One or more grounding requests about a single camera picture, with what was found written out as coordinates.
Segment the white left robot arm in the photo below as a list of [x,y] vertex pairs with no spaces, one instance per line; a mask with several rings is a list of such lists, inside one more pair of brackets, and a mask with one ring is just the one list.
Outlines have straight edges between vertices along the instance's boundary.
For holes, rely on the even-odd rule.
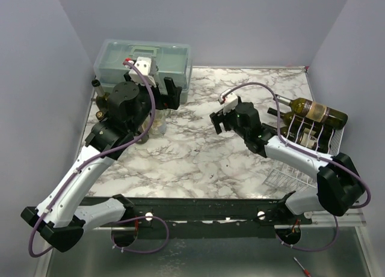
[[[165,91],[159,84],[140,84],[128,76],[111,93],[103,90],[99,80],[92,80],[97,97],[98,122],[85,139],[79,155],[57,187],[35,207],[25,207],[21,217],[32,227],[28,250],[32,249],[36,233],[51,248],[66,252],[73,248],[83,234],[101,225],[117,222],[129,225],[133,207],[128,199],[115,195],[97,205],[82,206],[81,201],[95,181],[131,145],[139,142],[150,130],[157,110],[177,110],[181,87],[165,77]],[[143,127],[146,119],[150,123]]]

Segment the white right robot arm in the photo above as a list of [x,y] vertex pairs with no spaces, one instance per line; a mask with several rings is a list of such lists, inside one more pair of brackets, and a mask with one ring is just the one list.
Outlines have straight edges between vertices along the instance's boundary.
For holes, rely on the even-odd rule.
[[278,160],[316,180],[316,187],[292,192],[277,208],[277,218],[290,224],[305,212],[327,211],[343,216],[364,194],[365,187],[349,156],[319,153],[288,141],[278,130],[260,122],[252,103],[240,102],[210,115],[217,134],[223,130],[239,135],[254,154]]

